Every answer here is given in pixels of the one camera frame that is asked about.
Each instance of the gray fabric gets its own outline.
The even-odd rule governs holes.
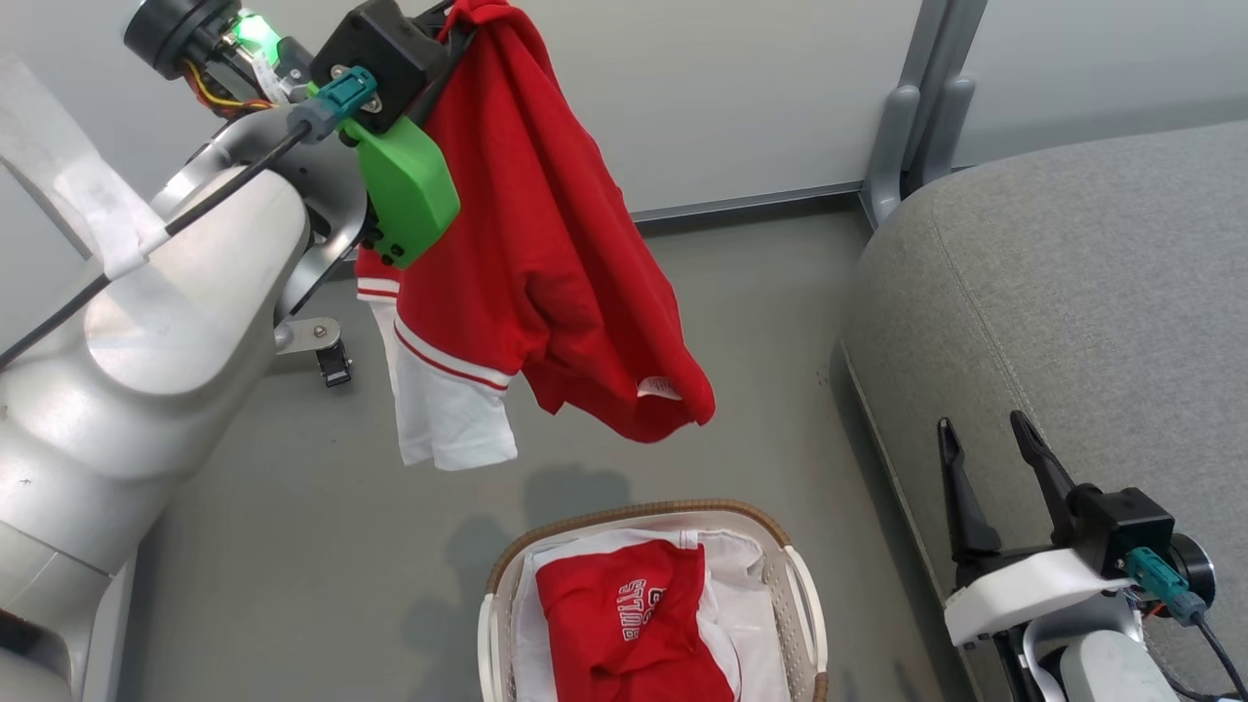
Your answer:
[[[1007,413],[1076,481],[1134,485],[1218,568],[1211,621],[1248,667],[1248,122],[1020,156],[941,180],[875,235],[844,345],[942,595],[950,416],[1006,546],[1050,523]],[[1149,627],[1192,686],[1231,688],[1194,630]],[[968,657],[986,700],[995,656]]]

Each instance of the cable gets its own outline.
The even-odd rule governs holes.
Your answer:
[[[1209,642],[1209,648],[1213,648],[1213,653],[1222,661],[1222,667],[1227,670],[1227,675],[1231,676],[1231,682],[1236,686],[1236,692],[1239,695],[1241,700],[1248,700],[1248,690],[1244,688],[1244,681],[1239,677],[1239,671],[1236,670],[1234,662],[1231,661],[1231,656],[1227,655],[1227,650],[1222,647],[1222,642],[1213,633],[1213,628],[1209,627],[1209,622],[1204,620],[1203,612],[1194,612],[1192,615],[1192,622],[1201,630],[1204,635],[1204,640]]]
[[[1188,700],[1194,700],[1196,702],[1222,702],[1223,700],[1241,700],[1241,697],[1234,692],[1228,692],[1226,695],[1206,695],[1203,692],[1196,692],[1191,687],[1179,682],[1166,668],[1161,668],[1161,671],[1162,675],[1166,676],[1166,682],[1169,683],[1171,690],[1173,690],[1181,697],[1187,697]]]
[[[262,110],[267,110],[273,106],[272,102],[267,102],[265,100],[247,100],[246,102],[240,102],[237,100],[226,100],[223,97],[217,97],[216,95],[212,94],[211,90],[208,90],[208,86],[205,85],[203,76],[200,75],[200,69],[195,67],[195,64],[192,64],[191,61],[182,61],[182,62],[186,64],[186,67],[191,71],[191,77],[195,79],[195,85],[196,87],[198,87],[198,92],[203,96],[205,100],[212,102],[213,105],[230,109],[258,107]]]
[[[262,171],[268,170],[270,166],[277,162],[278,159],[286,155],[287,151],[293,149],[296,144],[307,136],[310,131],[312,131],[312,125],[308,122],[300,122],[298,126],[291,130],[285,139],[277,142],[277,146],[275,146],[268,154],[265,154],[265,156],[258,161],[243,169],[242,172],[230,179],[228,182],[205,197],[197,205],[182,212],[173,221],[168,222],[168,225],[165,226],[165,232],[168,234],[170,237],[173,237],[185,231],[186,227],[198,221],[203,215],[211,212],[217,205],[225,202],[231,195],[242,190],[243,186],[255,180]],[[86,287],[61,306],[60,310],[52,312],[52,315],[35,327],[34,331],[21,337],[21,340],[0,353],[0,372],[4,372],[5,368],[9,367],[9,363],[14,362],[34,345],[42,341],[42,339],[56,330],[56,327],[67,322],[82,307],[86,307],[87,302],[104,291],[105,287],[109,287],[109,277],[101,275],[87,284]]]
[[[251,164],[243,171],[235,177],[230,179],[230,182],[225,184],[217,191],[212,192],[205,197],[200,204],[195,205],[190,210],[182,212],[177,219],[168,222],[165,231],[170,236],[176,236],[178,232],[186,227],[195,224],[200,217],[208,214],[221,202],[225,202],[235,192],[242,190],[245,185],[255,180],[261,171],[268,170],[278,159],[286,155],[287,151],[295,147],[296,144],[303,140],[308,132],[312,131],[312,125],[308,122],[300,122],[290,134],[287,134],[281,141],[277,142],[268,154],[265,154],[258,161]]]
[[[100,294],[105,287],[109,287],[109,276],[100,275],[100,277],[92,280],[84,287],[72,300],[66,302],[60,310],[52,312],[52,316],[44,320],[42,324],[35,327],[34,331],[21,337],[17,344],[14,344],[0,353],[0,372],[9,367],[9,363],[14,362],[17,356],[21,356],[30,347],[39,344],[45,336],[51,334],[56,327],[67,322],[70,317],[77,314],[79,310],[86,306],[92,297]]]

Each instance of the black bracket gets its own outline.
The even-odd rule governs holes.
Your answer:
[[[337,67],[361,66],[377,79],[377,106],[356,121],[386,134],[438,76],[449,51],[403,16],[394,0],[367,0],[347,12],[312,61],[312,80],[328,85]]]

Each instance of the red shirt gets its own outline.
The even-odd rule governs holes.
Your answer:
[[[705,556],[650,541],[537,572],[567,702],[733,702],[698,630]]]
[[[523,371],[552,413],[570,403],[646,442],[706,423],[671,286],[533,24],[504,0],[458,0],[449,21],[479,27],[428,125],[463,209],[407,271],[361,251],[361,294],[397,299],[407,352],[428,345],[424,361],[493,390]]]

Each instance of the gray floor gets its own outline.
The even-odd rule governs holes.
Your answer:
[[[485,576],[524,531],[630,502],[729,497],[775,516],[819,586],[832,700],[966,700],[835,346],[866,240],[852,211],[651,239],[719,413],[655,446],[508,411],[520,460],[406,468],[381,340],[351,284],[319,294],[356,378],[271,376],[140,552],[122,702],[479,700]]]

